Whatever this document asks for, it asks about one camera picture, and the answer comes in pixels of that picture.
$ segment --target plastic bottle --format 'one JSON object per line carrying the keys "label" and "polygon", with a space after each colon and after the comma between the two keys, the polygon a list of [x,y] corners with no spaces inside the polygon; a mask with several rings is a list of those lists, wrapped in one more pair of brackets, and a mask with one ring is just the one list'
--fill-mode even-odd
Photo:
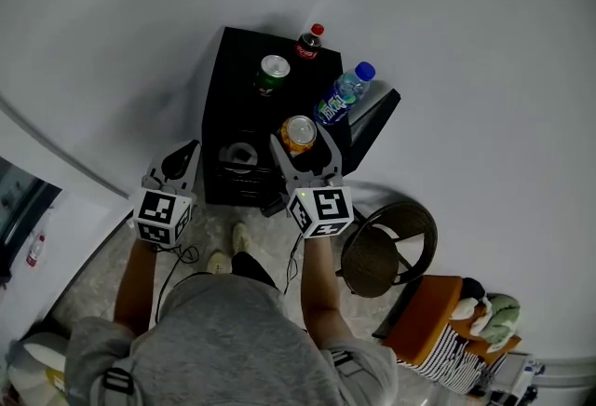
{"label": "plastic bottle", "polygon": [[46,236],[42,234],[35,240],[29,249],[29,254],[27,255],[27,264],[29,264],[31,267],[35,267],[35,264],[37,264],[37,259],[39,259],[39,256],[41,255],[45,245]]}
{"label": "plastic bottle", "polygon": [[300,38],[294,46],[296,55],[301,59],[313,60],[318,55],[318,50],[321,48],[320,37],[325,32],[325,28],[316,23],[310,29],[310,32],[300,35]]}
{"label": "plastic bottle", "polygon": [[315,105],[315,120],[323,125],[337,123],[364,96],[374,76],[374,67],[366,61],[345,72]]}

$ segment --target can lid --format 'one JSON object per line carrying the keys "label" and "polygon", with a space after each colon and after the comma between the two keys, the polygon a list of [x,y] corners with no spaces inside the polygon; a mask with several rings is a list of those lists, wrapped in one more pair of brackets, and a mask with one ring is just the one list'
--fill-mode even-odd
{"label": "can lid", "polygon": [[370,65],[367,61],[361,61],[354,70],[354,72],[356,72],[356,75],[365,82],[371,81],[376,75],[374,67]]}
{"label": "can lid", "polygon": [[323,35],[323,32],[325,32],[325,27],[323,27],[320,23],[316,23],[310,28],[310,33],[312,35],[316,35],[317,37]]}
{"label": "can lid", "polygon": [[317,127],[308,116],[295,116],[288,123],[288,136],[296,144],[310,144],[317,137]]}
{"label": "can lid", "polygon": [[279,55],[267,55],[261,61],[261,68],[269,76],[283,78],[290,72],[290,64]]}

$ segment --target cola bottle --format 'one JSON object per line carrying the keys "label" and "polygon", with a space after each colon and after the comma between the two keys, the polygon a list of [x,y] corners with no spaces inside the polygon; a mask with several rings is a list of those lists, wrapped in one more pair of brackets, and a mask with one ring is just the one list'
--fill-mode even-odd
{"label": "cola bottle", "polygon": [[320,37],[324,31],[325,28],[320,23],[316,23],[311,27],[310,32],[300,35],[294,47],[296,55],[305,60],[313,60],[317,57],[321,47]]}

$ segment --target red bottle cap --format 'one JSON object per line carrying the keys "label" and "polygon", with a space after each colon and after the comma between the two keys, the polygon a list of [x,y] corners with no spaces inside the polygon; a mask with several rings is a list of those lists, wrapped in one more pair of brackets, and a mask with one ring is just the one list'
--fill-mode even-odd
{"label": "red bottle cap", "polygon": [[312,35],[316,35],[317,37],[323,35],[323,32],[325,32],[325,27],[323,27],[320,23],[316,23],[310,29],[310,33]]}

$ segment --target shoe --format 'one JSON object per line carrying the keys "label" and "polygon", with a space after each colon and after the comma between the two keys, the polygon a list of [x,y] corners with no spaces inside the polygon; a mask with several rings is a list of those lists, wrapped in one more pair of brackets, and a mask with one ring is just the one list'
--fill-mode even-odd
{"label": "shoe", "polygon": [[216,250],[207,262],[207,272],[213,275],[229,274],[232,272],[232,259],[221,250]]}
{"label": "shoe", "polygon": [[239,252],[251,253],[252,239],[249,228],[244,223],[237,223],[232,231],[232,247],[234,254]]}

